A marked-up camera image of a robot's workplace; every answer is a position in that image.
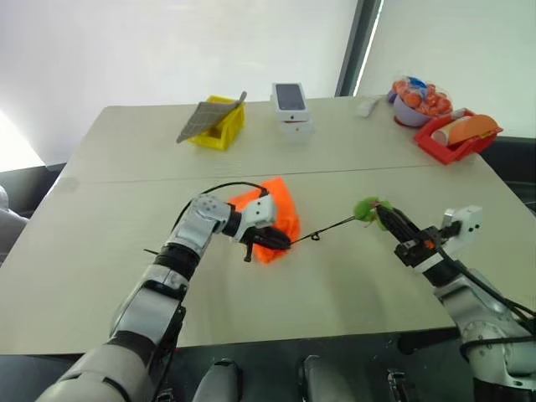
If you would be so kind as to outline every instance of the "beige table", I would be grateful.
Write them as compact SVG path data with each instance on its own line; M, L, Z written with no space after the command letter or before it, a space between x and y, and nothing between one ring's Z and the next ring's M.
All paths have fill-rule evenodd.
M353 97L308 101L315 132L305 144L289 144L277 128L270 102L247 103L245 127L226 152L175 143L193 105L108 107L63 174L86 182L115 182L436 164L409 146L415 131L394 123L392 106L385 100L367 119L357 116L357 104Z
M283 177L303 233L349 216L356 200L374 194L422 227L439 224L448 207L481 205L481 232L461 259L505 295L536 307L536 219L480 157L448 167ZM142 248L157 249L182 206L224 181L60 179L0 270L0 353L75 353L104 342L113 312L152 261ZM375 226L352 223L260 265L242 261L243 245L215 236L192 279L179 344L452 325L426 280L395 257L395 244Z

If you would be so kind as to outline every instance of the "robotic arm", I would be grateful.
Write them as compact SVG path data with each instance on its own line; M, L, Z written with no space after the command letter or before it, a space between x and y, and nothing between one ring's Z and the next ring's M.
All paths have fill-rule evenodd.
M478 271L451 258L474 240L482 225L482 208L449 209L441 229L423 230L398 209L378 205L376 212L400 242L395 254L435 287L435 296L458 326L461 351L474 374L475 400L535 401L533 324ZM525 320L517 322L512 312Z
M183 324L188 283L212 234L222 233L247 246L290 248L272 228L276 206L264 190L242 212L211 194L192 200L153 264L117 311L108 342L83 355L39 397L38 402L137 402L151 400L155 378L169 365Z

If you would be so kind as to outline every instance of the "yellow basket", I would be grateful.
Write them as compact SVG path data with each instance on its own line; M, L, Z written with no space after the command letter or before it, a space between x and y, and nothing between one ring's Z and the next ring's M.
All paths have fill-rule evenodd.
M211 95L207 102L213 103L232 103L233 99L222 98L220 96ZM225 150L231 145L231 142L238 134L238 131L244 126L245 109L244 102L236 109L231 111L217 126L212 127L208 131L203 131L195 137L189 138L193 142L204 147Z

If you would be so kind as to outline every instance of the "red basket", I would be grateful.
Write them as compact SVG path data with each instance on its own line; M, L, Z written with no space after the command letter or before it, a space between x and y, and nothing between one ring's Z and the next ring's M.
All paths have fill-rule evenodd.
M417 141L417 144L419 144L420 148L424 149L432 157L437 159L439 162L444 163L445 165L453 161L460 161L470 153L481 152L482 150L489 147L489 145L493 142L497 134L503 129L501 127L498 127L491 136L485 138L468 138L464 142L460 142L459 144L455 144L450 147L446 147L440 144L439 142L434 140L431 135L435 130L446 126L450 122L459 119L460 117L474 115L475 113L469 111L468 109L459 109L457 111L449 113L448 115L434 117L430 121L428 121L419 130L419 132L417 132L417 134L415 134L413 139Z

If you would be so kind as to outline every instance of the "green plush toy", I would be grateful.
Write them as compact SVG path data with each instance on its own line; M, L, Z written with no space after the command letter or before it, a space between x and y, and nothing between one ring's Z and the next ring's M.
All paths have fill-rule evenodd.
M353 207L353 216L357 220L363 222L378 221L378 226L382 230L387 230L378 219L376 214L376 208L374 205L380 204L387 209L393 209L393 206L389 201L380 201L378 197L368 197L362 201L359 201L355 207Z

